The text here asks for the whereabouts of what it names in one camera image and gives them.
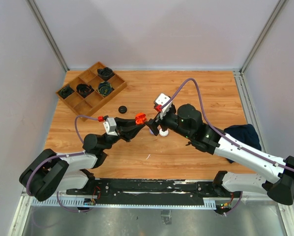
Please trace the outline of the white charging case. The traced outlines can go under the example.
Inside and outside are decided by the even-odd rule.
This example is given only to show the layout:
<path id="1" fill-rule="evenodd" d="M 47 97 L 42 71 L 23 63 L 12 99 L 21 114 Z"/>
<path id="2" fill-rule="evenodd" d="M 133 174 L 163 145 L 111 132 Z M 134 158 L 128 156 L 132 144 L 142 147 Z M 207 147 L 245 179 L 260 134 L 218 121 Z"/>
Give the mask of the white charging case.
<path id="1" fill-rule="evenodd" d="M 168 131 L 168 130 L 165 130 L 165 131 L 162 130 L 162 129 L 159 130 L 159 135 L 160 135 L 161 137 L 167 137 L 168 134 L 169 134 L 169 131 Z"/>

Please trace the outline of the orange charging case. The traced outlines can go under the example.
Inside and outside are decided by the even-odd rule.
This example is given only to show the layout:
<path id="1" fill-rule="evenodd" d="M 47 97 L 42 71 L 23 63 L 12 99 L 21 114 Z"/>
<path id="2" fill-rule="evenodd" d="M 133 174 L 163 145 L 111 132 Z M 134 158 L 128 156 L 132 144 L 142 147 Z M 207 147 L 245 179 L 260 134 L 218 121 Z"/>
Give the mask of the orange charging case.
<path id="1" fill-rule="evenodd" d="M 138 113 L 135 115 L 135 123 L 137 125 L 143 125 L 146 122 L 146 114 L 145 113 Z"/>

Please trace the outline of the black charging case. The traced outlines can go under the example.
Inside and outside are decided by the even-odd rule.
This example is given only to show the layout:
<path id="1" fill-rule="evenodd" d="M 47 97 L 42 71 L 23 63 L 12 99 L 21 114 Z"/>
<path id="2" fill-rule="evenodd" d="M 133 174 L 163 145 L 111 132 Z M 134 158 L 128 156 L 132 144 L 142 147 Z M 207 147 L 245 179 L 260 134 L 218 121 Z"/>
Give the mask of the black charging case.
<path id="1" fill-rule="evenodd" d="M 126 106 L 120 106 L 118 108 L 118 112 L 121 113 L 121 114 L 125 114 L 127 112 L 127 107 Z"/>

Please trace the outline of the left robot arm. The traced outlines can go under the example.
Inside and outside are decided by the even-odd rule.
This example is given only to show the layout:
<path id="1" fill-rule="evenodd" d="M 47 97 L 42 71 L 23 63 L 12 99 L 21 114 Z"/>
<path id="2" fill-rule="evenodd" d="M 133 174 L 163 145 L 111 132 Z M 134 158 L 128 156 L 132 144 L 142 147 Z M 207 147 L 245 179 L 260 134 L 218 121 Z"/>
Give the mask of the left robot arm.
<path id="1" fill-rule="evenodd" d="M 29 196 L 42 202 L 56 192 L 69 189 L 79 189 L 86 195 L 92 193 L 94 176 L 88 170 L 104 163 L 108 156 L 105 150 L 119 140 L 130 142 L 145 126 L 144 121 L 108 116 L 99 116 L 96 121 L 103 123 L 105 133 L 86 135 L 82 139 L 82 151 L 56 153 L 45 149 L 21 173 L 19 182 Z"/>

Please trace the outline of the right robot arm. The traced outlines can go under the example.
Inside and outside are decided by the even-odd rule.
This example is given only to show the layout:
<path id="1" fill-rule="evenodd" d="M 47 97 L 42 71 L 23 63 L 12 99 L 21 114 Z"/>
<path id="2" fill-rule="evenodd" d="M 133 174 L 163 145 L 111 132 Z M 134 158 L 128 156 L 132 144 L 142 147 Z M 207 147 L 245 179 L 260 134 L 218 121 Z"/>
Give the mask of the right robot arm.
<path id="1" fill-rule="evenodd" d="M 254 192 L 265 194 L 280 204 L 293 204 L 294 157 L 284 159 L 269 155 L 222 130 L 211 128 L 203 123 L 201 112 L 190 104 L 159 112 L 146 125 L 154 135 L 159 134 L 158 127 L 170 129 L 187 138 L 195 149 L 224 157 L 254 171 L 254 174 L 219 171 L 212 183 L 215 195 L 223 197 L 229 192 Z"/>

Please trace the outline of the black yellow rolled item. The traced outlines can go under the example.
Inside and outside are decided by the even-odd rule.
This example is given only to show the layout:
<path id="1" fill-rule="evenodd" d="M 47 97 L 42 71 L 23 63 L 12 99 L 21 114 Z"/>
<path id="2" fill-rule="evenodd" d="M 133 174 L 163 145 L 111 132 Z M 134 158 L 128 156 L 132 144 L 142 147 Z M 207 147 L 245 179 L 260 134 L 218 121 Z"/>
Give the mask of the black yellow rolled item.
<path id="1" fill-rule="evenodd" d="M 102 95 L 103 97 L 108 96 L 112 91 L 113 91 L 113 87 L 111 86 L 111 84 L 109 82 L 101 82 L 98 85 L 97 91 L 99 92 L 100 95 Z"/>

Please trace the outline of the wooden compartment tray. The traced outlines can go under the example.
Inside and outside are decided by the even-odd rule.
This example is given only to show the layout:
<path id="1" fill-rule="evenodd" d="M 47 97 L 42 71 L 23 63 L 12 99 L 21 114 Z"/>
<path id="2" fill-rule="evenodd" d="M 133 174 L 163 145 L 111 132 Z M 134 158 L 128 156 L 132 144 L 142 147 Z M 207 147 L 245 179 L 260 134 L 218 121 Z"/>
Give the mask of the wooden compartment tray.
<path id="1" fill-rule="evenodd" d="M 127 82 L 115 71 L 97 62 L 62 86 L 56 94 L 73 113 L 90 117 L 126 86 Z"/>

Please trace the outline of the black red rolled item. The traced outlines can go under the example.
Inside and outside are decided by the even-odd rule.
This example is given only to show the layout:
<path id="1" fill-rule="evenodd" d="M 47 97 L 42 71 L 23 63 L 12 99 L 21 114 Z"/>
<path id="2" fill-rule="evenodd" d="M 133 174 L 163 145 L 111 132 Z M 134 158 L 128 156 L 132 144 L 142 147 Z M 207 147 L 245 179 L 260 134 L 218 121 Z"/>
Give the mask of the black red rolled item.
<path id="1" fill-rule="evenodd" d="M 89 94 L 91 94 L 94 90 L 91 85 L 88 84 L 78 84 L 76 86 L 77 93 L 83 97 L 86 98 Z"/>

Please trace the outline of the black rolled item top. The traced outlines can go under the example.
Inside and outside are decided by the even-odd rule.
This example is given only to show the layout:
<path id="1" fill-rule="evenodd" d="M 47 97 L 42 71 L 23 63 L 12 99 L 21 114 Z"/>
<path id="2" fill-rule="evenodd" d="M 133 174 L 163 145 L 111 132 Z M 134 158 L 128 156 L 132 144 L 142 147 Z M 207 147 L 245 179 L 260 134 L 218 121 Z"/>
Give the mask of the black rolled item top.
<path id="1" fill-rule="evenodd" d="M 112 78 L 115 75 L 113 70 L 110 69 L 109 67 L 97 69 L 97 74 L 104 81 L 108 81 L 110 78 Z"/>

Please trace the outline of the black green rolled item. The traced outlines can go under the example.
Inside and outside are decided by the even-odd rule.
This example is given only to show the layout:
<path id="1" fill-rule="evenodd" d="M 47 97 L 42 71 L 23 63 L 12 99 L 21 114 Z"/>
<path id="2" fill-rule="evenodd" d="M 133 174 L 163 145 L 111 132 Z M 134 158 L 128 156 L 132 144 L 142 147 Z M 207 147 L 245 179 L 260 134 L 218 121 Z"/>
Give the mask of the black green rolled item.
<path id="1" fill-rule="evenodd" d="M 70 85 L 66 85 L 64 86 L 63 88 L 61 88 L 59 91 L 58 91 L 58 95 L 63 98 L 63 99 L 66 99 L 68 96 L 70 96 L 72 93 L 74 92 L 74 89 L 72 89 L 70 87 Z"/>

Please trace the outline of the dark blue cloth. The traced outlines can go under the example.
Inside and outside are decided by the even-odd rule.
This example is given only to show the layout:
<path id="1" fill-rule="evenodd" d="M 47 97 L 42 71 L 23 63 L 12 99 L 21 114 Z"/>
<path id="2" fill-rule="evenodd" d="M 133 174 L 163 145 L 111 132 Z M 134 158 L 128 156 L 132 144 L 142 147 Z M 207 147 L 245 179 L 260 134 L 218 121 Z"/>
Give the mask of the dark blue cloth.
<path id="1" fill-rule="evenodd" d="M 252 148 L 260 151 L 262 150 L 259 136 L 254 126 L 251 124 L 232 125 L 224 129 L 224 132 Z"/>

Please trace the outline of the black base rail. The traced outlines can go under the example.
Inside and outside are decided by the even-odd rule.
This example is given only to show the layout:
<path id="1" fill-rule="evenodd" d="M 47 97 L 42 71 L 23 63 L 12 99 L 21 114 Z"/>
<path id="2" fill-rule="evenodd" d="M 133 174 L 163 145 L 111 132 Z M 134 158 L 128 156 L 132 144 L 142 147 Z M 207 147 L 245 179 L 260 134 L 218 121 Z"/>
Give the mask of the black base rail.
<path id="1" fill-rule="evenodd" d="M 189 179 L 125 179 L 91 180 L 83 189 L 66 190 L 67 195 L 94 195 L 97 204 L 147 206 L 202 206 L 204 198 L 230 199 L 227 190 L 215 190 L 212 181 Z"/>

